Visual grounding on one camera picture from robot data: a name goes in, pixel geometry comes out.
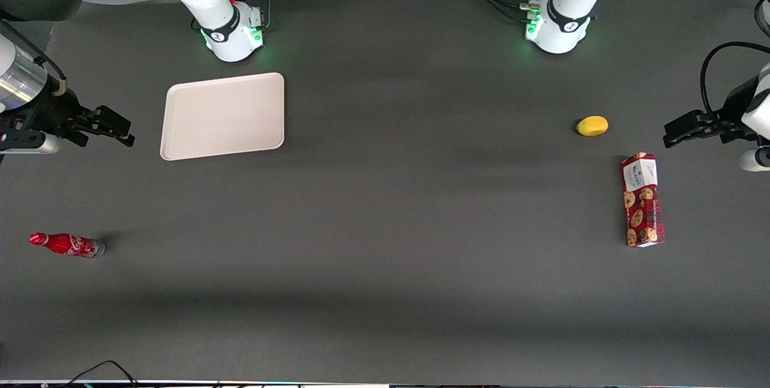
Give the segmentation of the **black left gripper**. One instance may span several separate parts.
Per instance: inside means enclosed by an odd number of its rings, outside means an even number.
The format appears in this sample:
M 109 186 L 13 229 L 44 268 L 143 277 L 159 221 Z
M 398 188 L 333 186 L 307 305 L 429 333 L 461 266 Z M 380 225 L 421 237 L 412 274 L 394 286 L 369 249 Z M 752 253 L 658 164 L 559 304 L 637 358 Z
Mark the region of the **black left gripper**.
M 756 99 L 759 75 L 729 92 L 724 106 L 717 115 L 724 129 L 719 129 L 704 111 L 693 110 L 671 120 L 664 125 L 663 144 L 666 149 L 683 141 L 705 139 L 718 136 L 721 144 L 734 140 L 759 140 L 761 136 L 742 122 L 745 113 L 754 111 L 760 101 Z

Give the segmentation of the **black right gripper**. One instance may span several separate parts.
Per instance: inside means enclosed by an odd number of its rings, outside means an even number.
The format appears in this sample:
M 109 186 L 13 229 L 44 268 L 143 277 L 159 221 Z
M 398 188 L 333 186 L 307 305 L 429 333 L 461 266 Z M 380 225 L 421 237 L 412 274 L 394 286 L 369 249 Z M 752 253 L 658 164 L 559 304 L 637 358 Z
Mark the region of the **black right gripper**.
M 79 147 L 86 147 L 88 136 L 112 138 L 132 147 L 135 137 L 130 134 L 131 122 L 105 105 L 94 110 L 80 106 L 71 90 L 61 96 L 44 91 L 33 101 L 33 129 L 60 137 Z

